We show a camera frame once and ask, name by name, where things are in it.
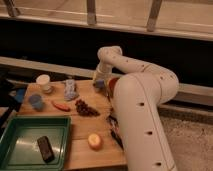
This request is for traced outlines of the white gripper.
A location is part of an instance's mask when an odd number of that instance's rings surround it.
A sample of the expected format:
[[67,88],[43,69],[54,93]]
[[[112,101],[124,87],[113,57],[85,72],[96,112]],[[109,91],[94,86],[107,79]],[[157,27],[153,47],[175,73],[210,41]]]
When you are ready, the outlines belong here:
[[97,79],[105,79],[104,84],[105,88],[109,88],[109,75],[112,73],[112,66],[103,62],[100,62],[97,67],[95,74],[93,74],[92,82],[93,84],[96,82]]

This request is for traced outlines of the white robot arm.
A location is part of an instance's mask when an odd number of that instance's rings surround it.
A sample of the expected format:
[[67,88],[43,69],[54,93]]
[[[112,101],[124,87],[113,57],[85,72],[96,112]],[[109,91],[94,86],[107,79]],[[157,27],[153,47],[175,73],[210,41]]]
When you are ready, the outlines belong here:
[[159,65],[122,55],[118,46],[102,47],[93,79],[107,79],[113,68],[124,73],[115,84],[113,109],[128,171],[178,171],[157,106],[179,90],[176,74]]

